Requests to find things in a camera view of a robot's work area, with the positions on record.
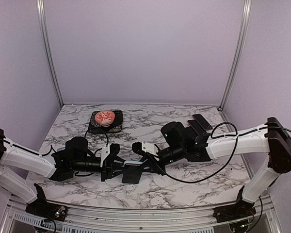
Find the light blue phone case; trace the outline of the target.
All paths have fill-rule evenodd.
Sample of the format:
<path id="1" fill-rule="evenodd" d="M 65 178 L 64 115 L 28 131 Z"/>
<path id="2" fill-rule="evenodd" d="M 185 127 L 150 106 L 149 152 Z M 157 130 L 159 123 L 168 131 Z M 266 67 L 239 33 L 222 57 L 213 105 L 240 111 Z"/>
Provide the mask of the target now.
<path id="1" fill-rule="evenodd" d="M 125 161 L 124 162 L 124 168 L 127 165 L 140 166 L 141 164 L 142 164 L 142 162 L 140 162 L 140 161 Z"/>

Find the black smartphone purple edge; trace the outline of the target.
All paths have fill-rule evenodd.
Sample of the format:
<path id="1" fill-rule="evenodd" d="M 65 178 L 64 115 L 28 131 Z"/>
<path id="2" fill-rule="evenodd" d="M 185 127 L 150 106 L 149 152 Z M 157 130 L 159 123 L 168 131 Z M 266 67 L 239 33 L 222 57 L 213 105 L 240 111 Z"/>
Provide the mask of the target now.
<path id="1" fill-rule="evenodd" d="M 197 123 L 205 130 L 212 130 L 213 127 L 209 124 L 209 122 L 201 115 L 201 114 L 194 114 L 193 118 L 197 121 Z"/>

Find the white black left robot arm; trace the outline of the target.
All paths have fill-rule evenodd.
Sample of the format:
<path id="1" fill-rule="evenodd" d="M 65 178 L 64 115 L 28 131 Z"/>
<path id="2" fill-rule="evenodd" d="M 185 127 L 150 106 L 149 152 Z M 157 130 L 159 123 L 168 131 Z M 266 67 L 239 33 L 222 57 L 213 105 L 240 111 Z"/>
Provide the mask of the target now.
<path id="1" fill-rule="evenodd" d="M 108 144 L 97 157 L 89 150 L 87 139 L 77 136 L 68 140 L 64 149 L 41 154 L 14 143 L 0 129 L 0 186 L 22 198 L 39 215 L 48 216 L 53 206 L 47 201 L 42 187 L 27 184 L 9 169 L 11 166 L 58 182 L 73 178 L 76 171 L 98 172 L 104 181 L 112 178 L 116 170 L 122 170 L 125 160 L 118 156 L 119 152 L 119 144 Z"/>

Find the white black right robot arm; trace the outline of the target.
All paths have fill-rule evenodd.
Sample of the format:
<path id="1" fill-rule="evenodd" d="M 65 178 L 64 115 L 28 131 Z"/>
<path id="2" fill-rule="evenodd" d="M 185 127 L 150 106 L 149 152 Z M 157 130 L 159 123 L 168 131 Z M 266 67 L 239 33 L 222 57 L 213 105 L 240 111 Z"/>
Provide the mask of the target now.
<path id="1" fill-rule="evenodd" d="M 247 130 L 239 131 L 231 122 L 221 125 L 229 125 L 234 130 L 216 134 L 218 126 L 215 126 L 209 133 L 210 125 L 204 119 L 191 120 L 188 127 L 173 121 L 161 128 L 167 148 L 159 150 L 153 144 L 135 142 L 132 151 L 163 174 L 168 164 L 182 159 L 201 163 L 228 157 L 226 163 L 229 164 L 235 155 L 263 155 L 264 159 L 259 160 L 260 168 L 230 206 L 234 217 L 242 217 L 280 175 L 291 171 L 291 130 L 283 127 L 275 117 Z"/>

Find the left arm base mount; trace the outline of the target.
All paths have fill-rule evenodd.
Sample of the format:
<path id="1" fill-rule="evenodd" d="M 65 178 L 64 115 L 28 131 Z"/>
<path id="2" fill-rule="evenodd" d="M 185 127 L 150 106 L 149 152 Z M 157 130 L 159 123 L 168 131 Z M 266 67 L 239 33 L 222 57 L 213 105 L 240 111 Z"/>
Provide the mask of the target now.
<path id="1" fill-rule="evenodd" d="M 26 213 L 45 217 L 51 220 L 65 221 L 68 208 L 64 205 L 54 203 L 33 205 L 28 204 L 25 209 Z"/>

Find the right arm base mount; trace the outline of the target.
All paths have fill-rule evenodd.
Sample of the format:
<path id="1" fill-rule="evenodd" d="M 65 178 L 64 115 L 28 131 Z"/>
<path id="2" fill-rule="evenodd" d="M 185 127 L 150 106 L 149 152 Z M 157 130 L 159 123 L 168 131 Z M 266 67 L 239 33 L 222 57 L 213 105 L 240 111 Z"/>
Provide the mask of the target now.
<path id="1" fill-rule="evenodd" d="M 213 217 L 216 218 L 217 223 L 233 221 L 256 214 L 256 210 L 253 206 L 226 205 L 216 207 L 213 211 Z"/>

